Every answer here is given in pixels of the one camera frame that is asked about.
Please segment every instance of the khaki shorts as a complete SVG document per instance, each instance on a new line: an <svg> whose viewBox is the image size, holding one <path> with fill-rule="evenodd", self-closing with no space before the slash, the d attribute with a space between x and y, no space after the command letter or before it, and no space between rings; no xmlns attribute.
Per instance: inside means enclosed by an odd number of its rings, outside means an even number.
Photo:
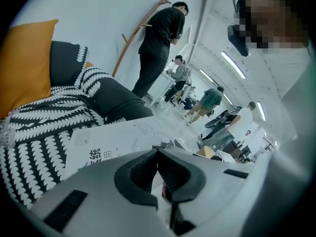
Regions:
<svg viewBox="0 0 316 237"><path fill-rule="evenodd" d="M198 114L203 117L205 114L208 113L208 110L204 108L204 106L200 103L196 104L193 108L193 111L198 112Z"/></svg>

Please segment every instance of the fluorescent light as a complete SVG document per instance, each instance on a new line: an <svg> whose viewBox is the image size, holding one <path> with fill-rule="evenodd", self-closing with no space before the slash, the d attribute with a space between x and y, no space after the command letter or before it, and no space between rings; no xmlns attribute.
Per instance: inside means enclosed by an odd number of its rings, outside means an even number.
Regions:
<svg viewBox="0 0 316 237"><path fill-rule="evenodd" d="M231 102L231 100L228 98L228 96L224 93L223 94L224 95L224 97L228 100L228 102L231 104L231 105L233 105L233 103Z"/></svg>
<svg viewBox="0 0 316 237"><path fill-rule="evenodd" d="M236 63L233 62L233 60L224 51L221 52L221 55L232 65L232 67L237 71L242 79L246 79L246 76L241 72Z"/></svg>
<svg viewBox="0 0 316 237"><path fill-rule="evenodd" d="M202 69L200 69L199 71L200 71L207 79L209 79L211 82L214 82L214 81L212 80L212 78L209 77Z"/></svg>
<svg viewBox="0 0 316 237"><path fill-rule="evenodd" d="M263 109L262 109L262 105L261 105L261 103L260 103L260 102L257 102L257 105L259 106L259 110L260 110L260 113L261 113L262 119L263 119L264 121L267 121L267 120L266 120L265 113L263 112Z"/></svg>

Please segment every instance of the white paper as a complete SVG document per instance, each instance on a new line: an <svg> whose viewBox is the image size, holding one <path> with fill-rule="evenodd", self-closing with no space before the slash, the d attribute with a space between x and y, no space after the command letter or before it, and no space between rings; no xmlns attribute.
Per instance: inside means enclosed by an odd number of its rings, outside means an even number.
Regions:
<svg viewBox="0 0 316 237"><path fill-rule="evenodd" d="M174 139L155 117L76 130L67 149L64 178L98 161L151 149Z"/></svg>

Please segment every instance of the black and white patterned pillow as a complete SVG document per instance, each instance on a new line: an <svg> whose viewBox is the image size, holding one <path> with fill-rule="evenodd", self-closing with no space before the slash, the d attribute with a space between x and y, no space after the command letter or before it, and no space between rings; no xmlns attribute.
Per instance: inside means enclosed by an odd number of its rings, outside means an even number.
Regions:
<svg viewBox="0 0 316 237"><path fill-rule="evenodd" d="M68 42L52 41L50 48L50 86L74 85L78 75L85 68L88 48Z"/></svg>

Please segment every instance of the green t-shirt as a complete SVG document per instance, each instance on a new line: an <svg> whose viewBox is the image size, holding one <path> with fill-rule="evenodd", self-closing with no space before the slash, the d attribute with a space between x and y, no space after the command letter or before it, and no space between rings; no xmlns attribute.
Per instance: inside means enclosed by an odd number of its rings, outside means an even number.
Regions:
<svg viewBox="0 0 316 237"><path fill-rule="evenodd" d="M220 105L222 101L223 93L218 89L209 89L204 92L204 96L202 97L200 103L210 111L214 105Z"/></svg>

